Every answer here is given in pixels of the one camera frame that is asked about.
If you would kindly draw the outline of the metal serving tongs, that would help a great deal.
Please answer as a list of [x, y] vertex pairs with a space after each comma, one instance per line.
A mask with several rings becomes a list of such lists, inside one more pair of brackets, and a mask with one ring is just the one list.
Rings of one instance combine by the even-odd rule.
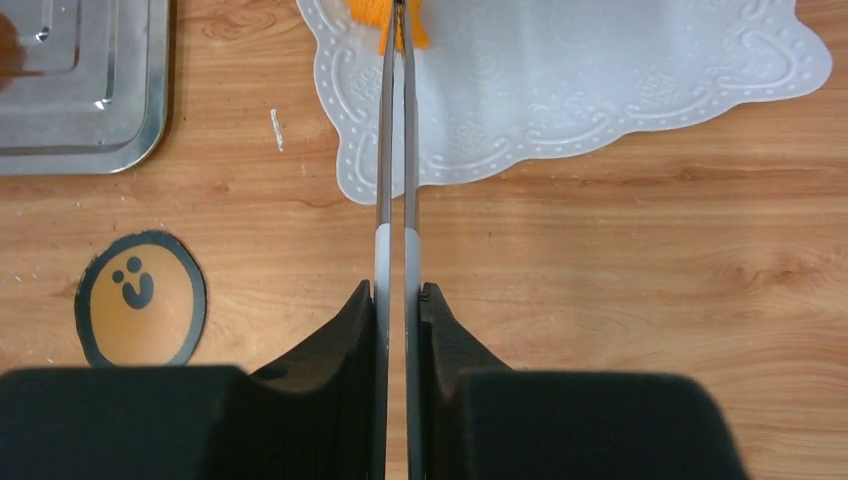
[[378, 354], [388, 353], [390, 282], [397, 241], [403, 261], [403, 341], [406, 401], [407, 477], [425, 479], [425, 440], [419, 297], [421, 235], [419, 232], [419, 114], [413, 1], [385, 1], [382, 79], [377, 149], [376, 286]]

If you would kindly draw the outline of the white three-tier dessert stand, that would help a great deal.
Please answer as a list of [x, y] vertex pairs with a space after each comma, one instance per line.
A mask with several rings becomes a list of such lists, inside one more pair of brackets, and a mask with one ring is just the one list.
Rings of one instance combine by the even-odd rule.
[[421, 17], [424, 185], [803, 96], [833, 68], [792, 1], [427, 1]]

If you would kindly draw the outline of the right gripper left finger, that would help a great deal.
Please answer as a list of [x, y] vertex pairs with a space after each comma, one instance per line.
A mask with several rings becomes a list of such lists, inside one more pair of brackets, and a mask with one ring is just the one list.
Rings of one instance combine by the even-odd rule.
[[1, 378], [5, 479], [364, 479], [368, 282], [291, 350], [231, 365], [29, 368]]

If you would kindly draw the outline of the steel baking tray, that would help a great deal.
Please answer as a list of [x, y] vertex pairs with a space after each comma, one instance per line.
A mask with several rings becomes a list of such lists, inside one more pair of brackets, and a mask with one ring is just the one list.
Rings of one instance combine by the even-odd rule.
[[165, 130], [170, 1], [1, 4], [1, 174], [111, 174]]

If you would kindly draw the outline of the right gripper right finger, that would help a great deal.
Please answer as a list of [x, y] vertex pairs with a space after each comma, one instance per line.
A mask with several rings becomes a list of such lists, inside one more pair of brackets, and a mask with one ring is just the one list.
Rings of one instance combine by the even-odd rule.
[[731, 430], [693, 379], [661, 372], [517, 370], [419, 297], [428, 479], [745, 479]]

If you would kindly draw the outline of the orange star cookie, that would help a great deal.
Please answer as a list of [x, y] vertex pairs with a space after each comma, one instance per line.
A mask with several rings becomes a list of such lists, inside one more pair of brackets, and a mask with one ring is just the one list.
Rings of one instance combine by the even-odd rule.
[[[390, 0], [346, 0], [350, 10], [351, 18], [360, 24], [379, 28], [381, 39], [378, 44], [378, 53], [383, 55], [386, 51], [385, 45], [389, 32], [389, 15], [392, 12], [393, 1]], [[421, 0], [404, 1], [410, 16], [411, 34], [415, 48], [427, 49], [430, 47], [430, 38], [421, 20]]]

